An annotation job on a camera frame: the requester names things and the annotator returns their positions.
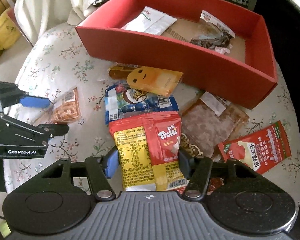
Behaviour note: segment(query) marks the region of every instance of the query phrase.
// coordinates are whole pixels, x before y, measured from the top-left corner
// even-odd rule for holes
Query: white curtain
[[[77,25],[96,8],[95,0],[17,0],[16,20],[29,41],[34,45],[48,29],[68,21]]]

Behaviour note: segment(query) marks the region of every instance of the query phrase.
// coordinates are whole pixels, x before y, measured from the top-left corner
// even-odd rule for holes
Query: snack package
[[[219,143],[225,161],[235,158],[263,174],[291,156],[287,135],[280,121],[236,140]]]
[[[134,89],[151,92],[168,97],[181,81],[182,72],[140,66],[116,65],[109,69],[109,76],[114,80],[126,79],[127,84]]]
[[[178,190],[188,180],[179,169],[181,118],[176,111],[152,112],[109,123],[119,149],[126,190]]]
[[[249,120],[248,115],[230,101],[209,92],[182,114],[181,145],[191,155],[221,159],[217,144],[237,132]]]
[[[190,43],[220,54],[230,53],[230,39],[235,38],[234,32],[207,11],[201,12],[199,22],[198,32]]]
[[[177,19],[146,6],[137,18],[122,27],[124,30],[161,35]]]
[[[58,97],[58,100],[41,113],[32,125],[37,126],[40,123],[71,123],[80,118],[78,90],[74,88]]]
[[[145,112],[179,111],[174,97],[158,96],[125,85],[106,89],[106,124]]]

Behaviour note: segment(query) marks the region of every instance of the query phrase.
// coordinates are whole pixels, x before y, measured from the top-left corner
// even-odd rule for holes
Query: blue gripper pad
[[[113,147],[106,156],[104,156],[106,162],[105,175],[107,179],[111,179],[119,167],[119,152],[117,147]]]
[[[49,98],[26,96],[20,99],[20,103],[25,107],[46,108],[50,105]]]

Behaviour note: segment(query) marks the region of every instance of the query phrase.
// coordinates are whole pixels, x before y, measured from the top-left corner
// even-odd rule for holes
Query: nutrition facts label
[[[124,188],[154,183],[144,128],[115,132],[114,140],[119,150]]]

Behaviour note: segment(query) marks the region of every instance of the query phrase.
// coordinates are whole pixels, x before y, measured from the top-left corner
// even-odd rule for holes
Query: blue snack package
[[[173,96],[159,96],[123,84],[112,85],[106,89],[105,105],[106,124],[147,112],[179,111]]]

